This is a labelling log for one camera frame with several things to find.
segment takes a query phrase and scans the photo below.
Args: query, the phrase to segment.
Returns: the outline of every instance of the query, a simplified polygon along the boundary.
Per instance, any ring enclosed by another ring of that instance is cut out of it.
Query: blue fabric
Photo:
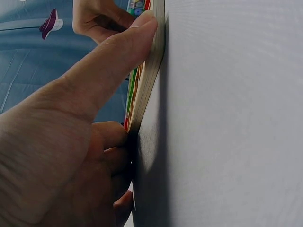
[[[128,0],[115,3],[126,10]],[[53,9],[63,27],[44,40],[39,26]],[[74,34],[71,22],[72,0],[0,0],[0,114],[61,76],[96,46],[90,38]],[[127,87],[125,81],[96,122],[124,121]]]

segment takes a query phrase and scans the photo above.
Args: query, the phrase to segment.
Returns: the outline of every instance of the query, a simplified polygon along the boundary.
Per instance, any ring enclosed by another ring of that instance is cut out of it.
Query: gray surface
[[[136,227],[303,226],[303,1],[166,0]]]

